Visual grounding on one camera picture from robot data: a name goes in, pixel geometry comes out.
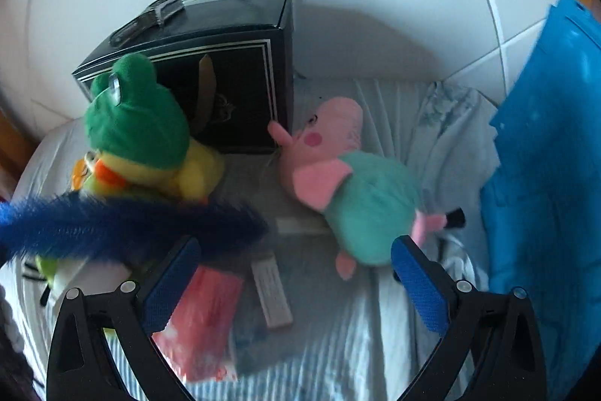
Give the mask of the white paper roll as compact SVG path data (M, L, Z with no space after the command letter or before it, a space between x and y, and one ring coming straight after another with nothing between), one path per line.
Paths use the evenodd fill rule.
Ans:
M59 260L50 297L61 301L64 294L72 288L79 288L84 295L113 292L130 275L131 270L122 263Z

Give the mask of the pink tissue pack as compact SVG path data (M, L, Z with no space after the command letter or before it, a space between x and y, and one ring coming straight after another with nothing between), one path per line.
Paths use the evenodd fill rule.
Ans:
M243 280L199 266L166 327L153 335L184 383L237 380L233 320Z

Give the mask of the pink pig plush teal dress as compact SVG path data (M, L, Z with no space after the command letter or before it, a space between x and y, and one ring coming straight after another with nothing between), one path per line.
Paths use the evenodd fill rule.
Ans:
M335 268L345 281L359 265L388 265L399 236L421 246L431 233L465 227L461 209L425 212L407 166L362 150L362 107L353 99L323 102L296 134L276 121L268 132L281 148L282 186L327 222L339 246Z

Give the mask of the red white medicine box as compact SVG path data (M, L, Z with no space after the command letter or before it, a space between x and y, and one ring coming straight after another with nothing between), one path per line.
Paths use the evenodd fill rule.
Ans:
M263 315L270 330L288 327L293 315L281 282L275 256L262 256L252 263L252 273Z

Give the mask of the yellow duck plush green hat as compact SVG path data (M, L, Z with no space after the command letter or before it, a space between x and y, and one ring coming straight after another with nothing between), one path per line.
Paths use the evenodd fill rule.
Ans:
M83 122L90 151L71 188L94 195L144 195L208 204L224 158L197 142L174 95L140 53L118 59L91 87Z

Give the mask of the green frog plush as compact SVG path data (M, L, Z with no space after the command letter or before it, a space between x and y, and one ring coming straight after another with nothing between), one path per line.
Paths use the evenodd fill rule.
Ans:
M67 283L65 260L35 256L31 260L25 260L21 265L23 266L21 277L41 288L38 302L42 309L63 294Z

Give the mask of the blue feather duster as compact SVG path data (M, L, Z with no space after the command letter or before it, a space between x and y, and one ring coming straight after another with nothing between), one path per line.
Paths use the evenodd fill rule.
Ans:
M267 231L249 206L71 192L1 204L1 262L23 256L145 262L183 237L196 239L202 255L212 257L241 250Z

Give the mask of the blue plastic storage crate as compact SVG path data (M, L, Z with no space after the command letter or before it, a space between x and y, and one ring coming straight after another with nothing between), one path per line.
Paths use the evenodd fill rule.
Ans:
M499 164L481 190L489 287L524 288L547 393L565 398L600 344L600 26L559 0L491 121Z

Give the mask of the black gift box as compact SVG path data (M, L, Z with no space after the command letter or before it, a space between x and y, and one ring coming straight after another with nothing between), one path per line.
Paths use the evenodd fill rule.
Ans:
M222 154L267 155L270 121L293 119L292 34L299 0L156 0L73 70L85 95L128 53L155 65L192 136Z

